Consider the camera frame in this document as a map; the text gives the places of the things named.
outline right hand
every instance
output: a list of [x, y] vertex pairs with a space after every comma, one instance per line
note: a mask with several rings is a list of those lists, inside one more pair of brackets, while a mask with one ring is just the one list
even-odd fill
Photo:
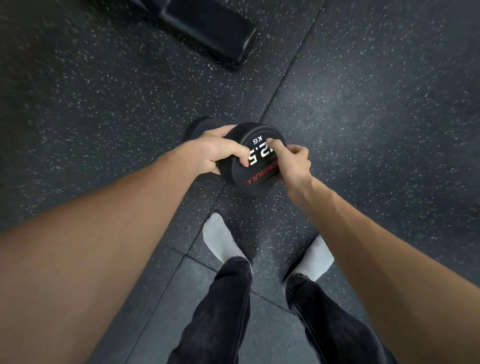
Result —
[[312, 184], [312, 163], [308, 160], [308, 149], [304, 146], [284, 146], [280, 140], [271, 138], [267, 139], [267, 144], [278, 157], [280, 180], [287, 185], [288, 196], [295, 202], [296, 196], [305, 192]]

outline black dumbbell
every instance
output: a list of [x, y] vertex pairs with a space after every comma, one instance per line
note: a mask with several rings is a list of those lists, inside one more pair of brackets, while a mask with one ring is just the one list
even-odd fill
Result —
[[[194, 120], [183, 137], [183, 142], [196, 139], [205, 131], [220, 128], [229, 123], [220, 118], [202, 117]], [[237, 125], [225, 135], [226, 139], [250, 149], [249, 167], [244, 167], [235, 156], [216, 162], [220, 175], [229, 184], [236, 186], [250, 196], [262, 196], [268, 193], [278, 181], [280, 170], [275, 152], [266, 144], [267, 138], [283, 139], [280, 132], [269, 126], [256, 122], [244, 122]]]

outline white sock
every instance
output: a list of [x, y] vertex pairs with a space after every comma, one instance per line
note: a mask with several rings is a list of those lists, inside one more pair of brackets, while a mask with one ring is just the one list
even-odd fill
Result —
[[222, 263], [225, 263], [233, 256], [243, 256], [247, 259], [245, 254], [235, 244], [232, 234], [220, 214], [215, 212], [210, 216], [204, 224], [202, 233], [208, 249]]
[[318, 235], [310, 244], [300, 263], [290, 275], [302, 273], [311, 280], [319, 279], [333, 264], [334, 258], [324, 239]]

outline left hand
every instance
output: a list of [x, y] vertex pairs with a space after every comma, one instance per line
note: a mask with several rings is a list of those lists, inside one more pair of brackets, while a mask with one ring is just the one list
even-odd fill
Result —
[[213, 172], [220, 174], [215, 162], [220, 159], [237, 156], [244, 167], [248, 167], [250, 149], [224, 136], [236, 125], [226, 125], [218, 129], [207, 130], [194, 140], [183, 143], [178, 148], [186, 153], [194, 163], [198, 174]]

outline hand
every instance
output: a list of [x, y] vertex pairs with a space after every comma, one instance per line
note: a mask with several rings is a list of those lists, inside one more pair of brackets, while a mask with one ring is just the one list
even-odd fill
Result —
[[185, 142], [177, 149], [192, 162], [197, 174], [208, 172], [220, 174], [215, 162], [231, 155], [237, 156], [240, 163], [248, 167], [250, 149], [224, 138], [234, 127], [235, 125], [226, 125], [218, 129], [207, 130], [198, 139]]
[[285, 147], [280, 140], [272, 138], [267, 139], [267, 145], [278, 157], [280, 180], [287, 185], [288, 196], [295, 202], [298, 193], [310, 186], [313, 178], [310, 174], [312, 163], [308, 160], [308, 149], [296, 145]]

